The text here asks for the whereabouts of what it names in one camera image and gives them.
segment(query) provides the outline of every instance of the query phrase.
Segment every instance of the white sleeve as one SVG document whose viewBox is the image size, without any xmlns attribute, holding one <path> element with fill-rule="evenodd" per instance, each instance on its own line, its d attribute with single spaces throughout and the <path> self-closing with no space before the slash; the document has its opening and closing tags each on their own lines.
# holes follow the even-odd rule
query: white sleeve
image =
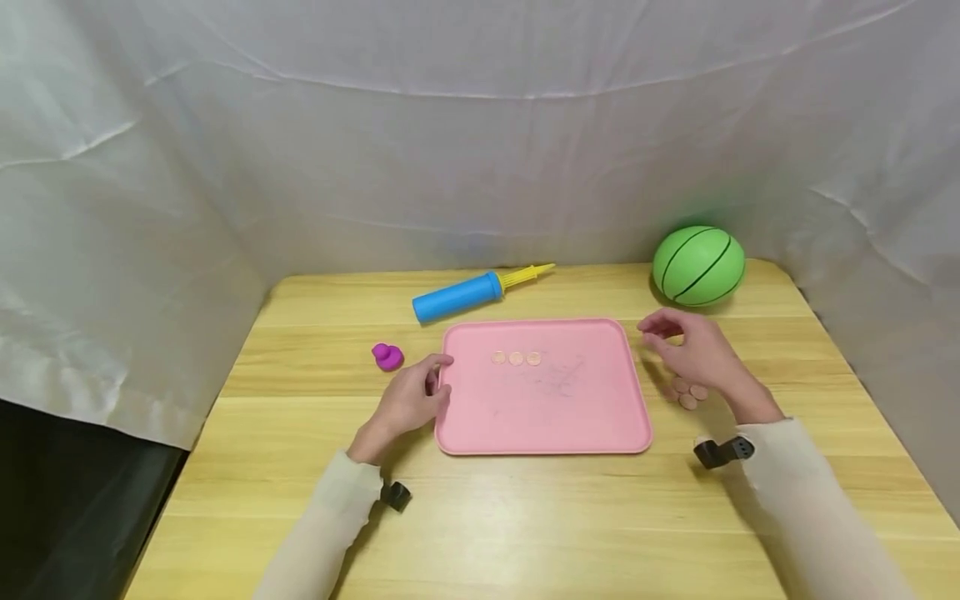
<svg viewBox="0 0 960 600">
<path fill-rule="evenodd" d="M 913 592 L 856 512 L 798 420 L 740 425 L 755 448 L 743 469 L 818 600 L 905 600 Z"/>
<path fill-rule="evenodd" d="M 324 600 L 340 575 L 347 548 L 380 497 L 383 480 L 372 465 L 338 451 L 317 482 L 306 511 L 280 545 L 254 600 Z"/>
</svg>

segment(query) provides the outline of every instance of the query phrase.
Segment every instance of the table surface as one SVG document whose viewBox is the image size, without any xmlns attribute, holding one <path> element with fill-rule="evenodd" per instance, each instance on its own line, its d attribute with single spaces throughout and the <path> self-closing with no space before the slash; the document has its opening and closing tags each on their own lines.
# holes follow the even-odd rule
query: table surface
<svg viewBox="0 0 960 600">
<path fill-rule="evenodd" d="M 127 598 L 246 598 L 326 462 L 390 376 L 371 346 L 438 351 L 460 321 L 609 317 L 634 348 L 654 443 L 628 456 L 450 457 L 425 428 L 385 467 L 413 492 L 379 503 L 336 597 L 783 598 L 789 565 L 742 473 L 695 466 L 698 434 L 732 431 L 722 400 L 686 412 L 636 321 L 649 265 L 558 268 L 505 301 L 420 326 L 410 299 L 478 272 L 294 276 L 274 289 L 183 469 Z M 778 267 L 751 261 L 712 316 L 799 417 L 918 595 L 960 588 L 960 535 L 843 356 Z"/>
</svg>

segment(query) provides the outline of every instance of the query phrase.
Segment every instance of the left hand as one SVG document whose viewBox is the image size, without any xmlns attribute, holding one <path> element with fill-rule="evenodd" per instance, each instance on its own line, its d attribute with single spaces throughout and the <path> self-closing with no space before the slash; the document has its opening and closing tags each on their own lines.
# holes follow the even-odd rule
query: left hand
<svg viewBox="0 0 960 600">
<path fill-rule="evenodd" d="M 452 356 L 430 354 L 416 365 L 401 369 L 384 390 L 370 420 L 357 431 L 347 456 L 354 462 L 374 463 L 396 438 L 436 417 L 450 400 L 449 385 L 437 389 L 437 370 L 452 364 Z"/>
</svg>

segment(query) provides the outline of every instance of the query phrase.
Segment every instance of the green ball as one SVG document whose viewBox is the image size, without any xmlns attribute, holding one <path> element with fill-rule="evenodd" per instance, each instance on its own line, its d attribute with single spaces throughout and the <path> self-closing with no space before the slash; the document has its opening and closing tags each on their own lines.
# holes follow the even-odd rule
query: green ball
<svg viewBox="0 0 960 600">
<path fill-rule="evenodd" d="M 743 248 L 722 229 L 698 225 L 666 236 L 654 255 L 654 283 L 677 304 L 707 306 L 728 297 L 747 270 Z"/>
</svg>

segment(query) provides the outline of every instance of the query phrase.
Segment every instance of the black clip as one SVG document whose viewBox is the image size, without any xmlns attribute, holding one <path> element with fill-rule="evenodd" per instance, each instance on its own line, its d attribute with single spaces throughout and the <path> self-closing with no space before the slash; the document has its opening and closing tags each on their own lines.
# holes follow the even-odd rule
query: black clip
<svg viewBox="0 0 960 600">
<path fill-rule="evenodd" d="M 722 444 L 707 440 L 693 448 L 693 453 L 700 459 L 700 464 L 707 469 L 722 467 L 730 461 L 745 461 L 754 455 L 754 451 L 754 445 L 740 436 Z"/>
<path fill-rule="evenodd" d="M 398 481 L 395 481 L 389 488 L 384 486 L 383 491 L 380 493 L 380 500 L 398 513 L 402 513 L 403 509 L 407 508 L 407 504 L 409 504 L 410 498 L 412 497 L 413 495 L 410 494 L 407 487 Z"/>
</svg>

